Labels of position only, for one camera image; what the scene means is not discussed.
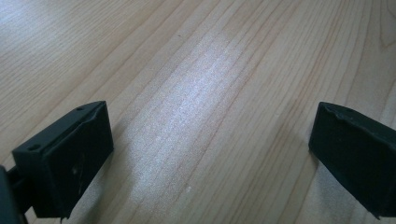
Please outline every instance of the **light wood tabletop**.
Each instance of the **light wood tabletop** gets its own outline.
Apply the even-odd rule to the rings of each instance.
[[[396,129],[395,43],[394,0],[2,0],[1,163],[106,100],[115,151],[62,223],[396,223],[307,145],[320,101]]]

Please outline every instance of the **black plastic block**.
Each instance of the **black plastic block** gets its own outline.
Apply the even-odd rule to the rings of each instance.
[[[396,132],[352,109],[320,103],[309,148],[375,217],[396,215]]]
[[[76,108],[12,151],[33,183],[38,217],[70,217],[108,155],[113,140],[106,102]]]

